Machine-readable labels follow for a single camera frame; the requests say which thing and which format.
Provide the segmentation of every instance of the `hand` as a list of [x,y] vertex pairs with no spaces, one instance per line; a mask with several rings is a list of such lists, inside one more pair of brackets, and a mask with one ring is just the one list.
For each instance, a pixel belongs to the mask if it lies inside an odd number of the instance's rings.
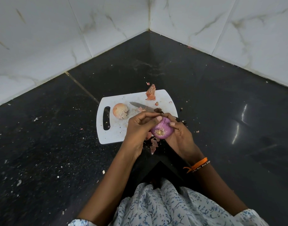
[[163,117],[171,120],[170,126],[175,130],[166,139],[169,146],[191,166],[204,158],[199,147],[194,143],[192,133],[185,127],[182,122],[177,122],[170,113],[163,113]]
[[147,133],[161,120],[161,114],[147,111],[130,118],[121,148],[133,151],[135,158],[138,158],[142,152]]

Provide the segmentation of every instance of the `orange string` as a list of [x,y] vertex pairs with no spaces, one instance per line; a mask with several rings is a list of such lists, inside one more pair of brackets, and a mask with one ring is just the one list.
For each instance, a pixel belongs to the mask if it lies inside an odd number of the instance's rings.
[[200,167],[202,164],[204,164],[206,161],[208,161],[207,157],[203,158],[202,160],[198,161],[197,163],[195,163],[191,168],[190,167],[184,167],[183,169],[187,168],[189,169],[187,173],[189,173],[190,171],[194,171],[196,170],[198,167]]

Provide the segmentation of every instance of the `sleeve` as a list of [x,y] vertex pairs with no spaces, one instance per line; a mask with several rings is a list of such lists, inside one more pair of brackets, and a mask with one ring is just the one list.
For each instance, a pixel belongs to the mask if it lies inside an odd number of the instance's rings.
[[72,220],[71,223],[68,224],[68,226],[96,226],[96,225],[87,220],[75,219]]
[[246,209],[235,215],[234,218],[244,226],[268,226],[265,220],[263,220],[253,209]]

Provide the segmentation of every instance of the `wall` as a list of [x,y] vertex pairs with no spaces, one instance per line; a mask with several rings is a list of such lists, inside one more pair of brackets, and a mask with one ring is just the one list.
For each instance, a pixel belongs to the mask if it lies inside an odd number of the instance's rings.
[[0,105],[148,29],[148,0],[0,0]]
[[288,86],[288,0],[151,0],[150,29]]

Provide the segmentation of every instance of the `peeled onion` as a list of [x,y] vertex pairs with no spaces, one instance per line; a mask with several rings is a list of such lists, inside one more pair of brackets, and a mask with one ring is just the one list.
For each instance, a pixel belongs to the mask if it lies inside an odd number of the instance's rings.
[[113,114],[118,119],[125,119],[127,115],[127,107],[123,103],[118,103],[113,107]]
[[169,125],[170,122],[169,118],[163,117],[161,122],[150,130],[151,133],[159,139],[166,139],[174,131],[174,128]]

